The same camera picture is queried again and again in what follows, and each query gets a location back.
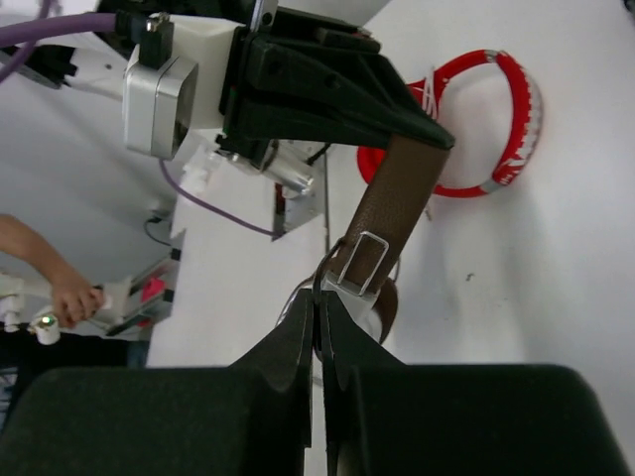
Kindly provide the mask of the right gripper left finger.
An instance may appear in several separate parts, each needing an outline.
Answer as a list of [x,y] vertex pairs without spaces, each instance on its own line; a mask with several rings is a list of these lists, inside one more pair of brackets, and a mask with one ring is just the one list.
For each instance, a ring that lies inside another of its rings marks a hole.
[[1,436],[5,475],[300,475],[311,444],[313,301],[227,367],[64,368]]

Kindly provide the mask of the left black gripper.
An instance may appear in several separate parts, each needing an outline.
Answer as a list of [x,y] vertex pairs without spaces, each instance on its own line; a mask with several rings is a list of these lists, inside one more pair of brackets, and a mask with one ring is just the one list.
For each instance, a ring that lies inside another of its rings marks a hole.
[[188,63],[178,133],[222,130],[226,149],[301,140],[384,149],[397,134],[443,149],[454,137],[427,115],[380,45],[358,28],[291,9],[252,30],[176,15],[173,55]]

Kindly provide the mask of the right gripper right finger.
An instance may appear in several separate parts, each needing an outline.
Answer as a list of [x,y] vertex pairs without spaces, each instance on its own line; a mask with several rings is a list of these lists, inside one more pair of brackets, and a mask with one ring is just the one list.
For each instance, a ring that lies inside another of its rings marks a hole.
[[591,386],[558,365],[408,365],[319,299],[331,475],[626,475]]

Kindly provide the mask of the brown silver headphones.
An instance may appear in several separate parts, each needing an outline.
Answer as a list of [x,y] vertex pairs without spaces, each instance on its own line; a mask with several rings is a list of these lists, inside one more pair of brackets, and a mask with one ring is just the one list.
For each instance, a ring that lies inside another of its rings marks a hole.
[[399,306],[390,273],[425,211],[449,153],[449,149],[393,136],[345,233],[292,291],[277,322],[289,315],[300,290],[317,285],[336,292],[353,321],[384,343]]

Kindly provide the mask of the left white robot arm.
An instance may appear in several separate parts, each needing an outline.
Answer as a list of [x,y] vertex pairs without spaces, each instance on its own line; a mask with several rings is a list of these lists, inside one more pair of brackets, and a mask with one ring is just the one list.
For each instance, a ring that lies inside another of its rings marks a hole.
[[5,25],[1,57],[36,43],[29,78],[97,76],[123,102],[128,149],[172,158],[189,132],[262,162],[280,141],[385,149],[396,138],[453,147],[362,28],[275,1],[102,1],[93,12]]

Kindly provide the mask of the person's forearm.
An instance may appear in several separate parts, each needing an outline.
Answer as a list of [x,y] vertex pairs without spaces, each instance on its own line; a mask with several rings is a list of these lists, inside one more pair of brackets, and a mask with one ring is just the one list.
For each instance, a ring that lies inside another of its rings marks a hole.
[[12,215],[1,215],[1,252],[22,260],[52,285],[74,275],[74,268],[39,233]]

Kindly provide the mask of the person's hand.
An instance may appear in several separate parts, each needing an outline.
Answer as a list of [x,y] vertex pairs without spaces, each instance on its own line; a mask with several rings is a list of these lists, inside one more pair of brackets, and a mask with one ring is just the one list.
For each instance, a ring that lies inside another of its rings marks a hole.
[[54,315],[62,328],[73,328],[101,309],[104,294],[81,275],[68,275],[52,282]]

